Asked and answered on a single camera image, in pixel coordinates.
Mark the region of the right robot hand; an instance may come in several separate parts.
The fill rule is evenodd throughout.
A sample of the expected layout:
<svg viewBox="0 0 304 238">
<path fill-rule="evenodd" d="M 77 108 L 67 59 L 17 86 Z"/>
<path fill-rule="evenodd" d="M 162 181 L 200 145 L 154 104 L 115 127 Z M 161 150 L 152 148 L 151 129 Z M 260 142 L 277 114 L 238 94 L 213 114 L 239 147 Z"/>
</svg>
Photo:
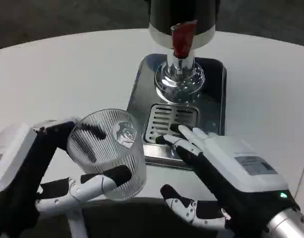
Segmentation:
<svg viewBox="0 0 304 238">
<path fill-rule="evenodd" d="M 171 129 L 174 135 L 155 141 L 172 147 L 215 196 L 220 217 L 208 227 L 241 238 L 304 238 L 301 210 L 287 182 L 248 144 L 182 124 Z"/>
</svg>

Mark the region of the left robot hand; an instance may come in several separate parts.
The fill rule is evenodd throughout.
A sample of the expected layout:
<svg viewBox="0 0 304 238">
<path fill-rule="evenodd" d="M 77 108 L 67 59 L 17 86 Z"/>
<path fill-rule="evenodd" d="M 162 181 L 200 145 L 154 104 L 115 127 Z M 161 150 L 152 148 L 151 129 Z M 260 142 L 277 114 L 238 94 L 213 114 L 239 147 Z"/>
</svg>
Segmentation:
<svg viewBox="0 0 304 238">
<path fill-rule="evenodd" d="M 130 169 L 121 165 L 78 179 L 42 183 L 56 149 L 67 150 L 74 128 L 105 138 L 101 129 L 77 118 L 36 126 L 16 123 L 0 133 L 0 238 L 17 238 L 39 220 L 74 210 L 131 179 Z"/>
</svg>

